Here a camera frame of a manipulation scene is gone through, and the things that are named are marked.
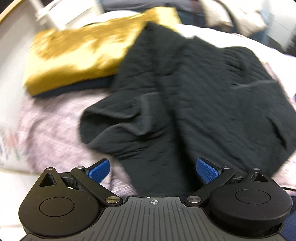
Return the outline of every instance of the light pink cloth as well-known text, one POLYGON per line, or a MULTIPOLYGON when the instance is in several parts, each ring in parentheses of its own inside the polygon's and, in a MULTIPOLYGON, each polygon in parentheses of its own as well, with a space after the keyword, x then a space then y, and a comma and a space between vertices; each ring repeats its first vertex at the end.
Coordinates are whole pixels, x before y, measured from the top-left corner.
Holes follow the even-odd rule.
POLYGON ((105 89, 71 92, 47 99, 25 95, 17 135, 32 172, 42 173, 47 167, 69 172, 74 167, 89 167, 108 158, 112 175, 101 184, 120 196, 136 193, 118 161, 80 142, 78 125, 82 112, 107 95, 105 89))

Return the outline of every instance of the pile of clothes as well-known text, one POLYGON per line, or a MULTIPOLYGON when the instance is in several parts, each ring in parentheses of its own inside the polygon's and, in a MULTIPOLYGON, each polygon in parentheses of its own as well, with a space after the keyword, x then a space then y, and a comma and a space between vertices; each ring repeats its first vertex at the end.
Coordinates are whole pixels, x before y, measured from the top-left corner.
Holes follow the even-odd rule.
MULTIPOLYGON (((238 21, 242 7, 220 4, 240 33, 260 25, 246 20, 260 16, 258 7, 238 21)), ((295 87, 285 69, 296 58, 179 16, 154 7, 36 35, 18 130, 33 172, 106 157, 111 173, 102 184, 117 195, 180 196, 200 187, 195 162, 204 157, 244 173, 258 167, 296 187, 295 87)))

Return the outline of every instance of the gold cloth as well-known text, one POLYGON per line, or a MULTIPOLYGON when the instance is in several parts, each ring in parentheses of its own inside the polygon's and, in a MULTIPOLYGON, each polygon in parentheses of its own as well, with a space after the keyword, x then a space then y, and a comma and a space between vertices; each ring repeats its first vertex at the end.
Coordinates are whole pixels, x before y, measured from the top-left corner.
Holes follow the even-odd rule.
POLYGON ((175 8, 155 7, 131 17, 111 19, 80 29, 36 34, 28 52, 24 85, 31 95, 115 74, 127 50, 148 21, 176 31, 175 8))

